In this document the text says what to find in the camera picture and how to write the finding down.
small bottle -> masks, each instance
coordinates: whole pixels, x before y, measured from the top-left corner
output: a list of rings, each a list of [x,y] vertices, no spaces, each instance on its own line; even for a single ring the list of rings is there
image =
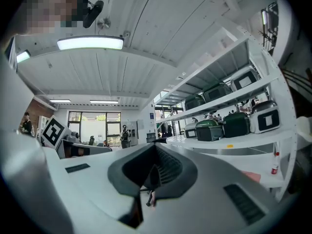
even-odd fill
[[[279,152],[276,152],[274,153],[274,158],[273,158],[273,166],[271,170],[272,174],[277,174],[278,166],[279,166]]]

red brick wall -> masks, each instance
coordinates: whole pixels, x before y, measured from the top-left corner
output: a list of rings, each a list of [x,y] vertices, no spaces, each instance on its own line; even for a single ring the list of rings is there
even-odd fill
[[[34,126],[35,132],[38,128],[39,116],[42,115],[50,118],[54,114],[54,111],[52,109],[45,107],[34,99],[31,101],[26,111],[29,112],[29,119]]]

white ceiling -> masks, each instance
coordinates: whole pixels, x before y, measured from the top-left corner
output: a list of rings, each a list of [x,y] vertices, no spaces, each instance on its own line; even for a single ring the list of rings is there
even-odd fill
[[[110,29],[94,23],[84,29],[56,28],[54,33],[17,38],[17,51],[32,58],[19,73],[37,95],[69,98],[73,104],[94,99],[118,99],[120,106],[141,108],[168,84],[178,84],[182,72],[230,43],[220,17],[240,23],[275,0],[103,0],[97,20],[109,17]],[[59,51],[57,41],[80,35],[124,35],[122,51],[81,49]]]

fluorescent light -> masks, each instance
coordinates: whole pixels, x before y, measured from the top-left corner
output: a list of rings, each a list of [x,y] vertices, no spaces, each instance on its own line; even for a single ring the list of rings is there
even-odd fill
[[[123,38],[108,36],[89,36],[89,37],[72,37],[58,40],[58,48],[81,49],[81,48],[108,48],[122,49]]]
[[[267,15],[265,11],[262,11],[262,22],[263,22],[263,25],[267,24]]]
[[[91,100],[91,103],[113,103],[113,104],[118,104],[117,100]]]
[[[69,100],[69,99],[51,99],[50,102],[55,102],[55,103],[62,103],[62,102],[64,102],[64,103],[70,103],[71,100]]]
[[[24,51],[23,53],[19,54],[17,57],[16,57],[16,60],[18,63],[20,63],[21,61],[24,61],[24,60],[27,60],[30,58],[30,54],[29,52],[26,50]]]

shelving unit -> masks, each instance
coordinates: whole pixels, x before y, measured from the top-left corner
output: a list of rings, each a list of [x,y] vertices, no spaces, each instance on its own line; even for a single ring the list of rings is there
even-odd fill
[[[250,133],[245,136],[222,138],[211,142],[187,139],[184,136],[173,136],[167,138],[167,144],[188,149],[230,149],[235,152],[236,149],[240,148],[275,143],[274,146],[281,153],[281,158],[283,159],[281,161],[283,166],[280,166],[278,173],[275,175],[271,174],[272,153],[247,156],[202,154],[222,159],[239,170],[260,174],[259,183],[267,189],[275,188],[273,194],[277,200],[281,200],[292,176],[296,157],[297,133],[293,99],[281,71],[263,46],[240,26],[233,28],[233,32],[235,32],[233,34],[231,33],[232,28],[226,28],[225,30],[234,42],[212,57],[206,64],[200,66],[193,74],[182,80],[170,92],[158,100],[155,105],[175,106],[183,102],[189,95],[200,93],[205,86],[216,81],[228,80],[232,74],[249,65],[253,65],[256,68],[261,79],[204,105],[157,120],[155,125],[165,121],[174,122],[217,111],[268,91],[270,99],[273,99],[280,109],[280,128],[261,134]]]

